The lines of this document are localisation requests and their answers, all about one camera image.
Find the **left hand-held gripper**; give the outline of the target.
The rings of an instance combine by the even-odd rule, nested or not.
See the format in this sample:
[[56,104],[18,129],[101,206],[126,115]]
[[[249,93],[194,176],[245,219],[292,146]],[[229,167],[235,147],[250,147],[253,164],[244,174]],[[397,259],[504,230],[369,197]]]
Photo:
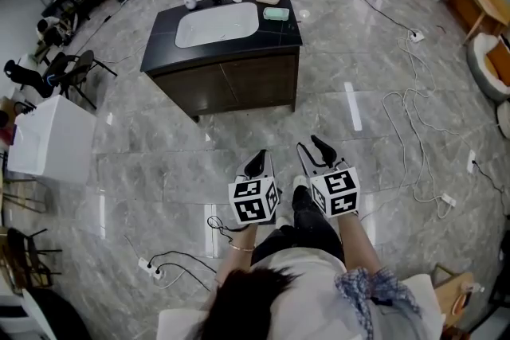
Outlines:
[[[262,149],[246,159],[236,170],[237,176],[273,176],[271,153]],[[229,203],[239,225],[269,222],[279,204],[274,177],[257,178],[228,185]]]

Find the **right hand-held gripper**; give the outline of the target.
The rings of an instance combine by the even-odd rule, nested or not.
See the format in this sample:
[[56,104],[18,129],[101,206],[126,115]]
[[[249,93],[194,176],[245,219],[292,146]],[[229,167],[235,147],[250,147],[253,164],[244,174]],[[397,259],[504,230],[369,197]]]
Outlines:
[[[354,167],[346,168],[344,157],[337,149],[317,135],[311,136],[312,143],[320,152],[321,160],[316,162],[303,143],[297,143],[296,151],[304,173],[310,178],[312,201],[325,217],[339,217],[359,210],[360,183]],[[319,168],[337,169],[319,175]]]

